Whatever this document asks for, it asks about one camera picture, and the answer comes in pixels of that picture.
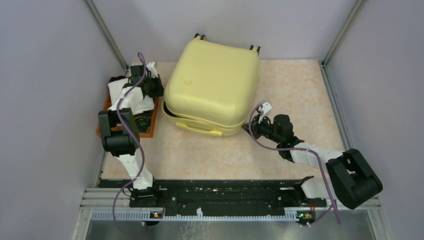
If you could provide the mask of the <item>yellow hard-shell suitcase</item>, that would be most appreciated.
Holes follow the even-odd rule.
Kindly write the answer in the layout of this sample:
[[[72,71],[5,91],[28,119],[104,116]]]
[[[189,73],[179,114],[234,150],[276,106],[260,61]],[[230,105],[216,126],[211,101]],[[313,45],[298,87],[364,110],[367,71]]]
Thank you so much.
[[[195,34],[169,77],[161,104],[175,126],[229,137],[245,123],[260,70],[260,46],[238,48]]]

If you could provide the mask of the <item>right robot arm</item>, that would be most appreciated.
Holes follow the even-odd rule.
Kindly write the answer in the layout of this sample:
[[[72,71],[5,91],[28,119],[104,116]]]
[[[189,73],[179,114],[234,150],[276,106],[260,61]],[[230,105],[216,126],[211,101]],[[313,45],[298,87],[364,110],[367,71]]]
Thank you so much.
[[[342,152],[309,144],[295,136],[288,115],[278,114],[273,120],[257,115],[242,129],[255,140],[264,137],[276,143],[283,159],[323,171],[322,179],[306,177],[293,192],[293,200],[299,206],[307,206],[313,199],[333,197],[353,210],[384,189],[359,150],[350,148]]]

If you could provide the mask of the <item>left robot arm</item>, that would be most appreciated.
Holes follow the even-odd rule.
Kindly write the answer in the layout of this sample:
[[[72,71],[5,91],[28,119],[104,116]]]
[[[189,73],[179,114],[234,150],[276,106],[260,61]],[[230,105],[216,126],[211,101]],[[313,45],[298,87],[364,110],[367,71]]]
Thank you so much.
[[[154,189],[154,176],[146,167],[140,134],[152,130],[156,100],[164,92],[156,64],[132,65],[128,76],[113,77],[107,86],[109,104],[97,115],[102,146],[126,169],[130,182],[124,187],[154,207],[161,194]]]

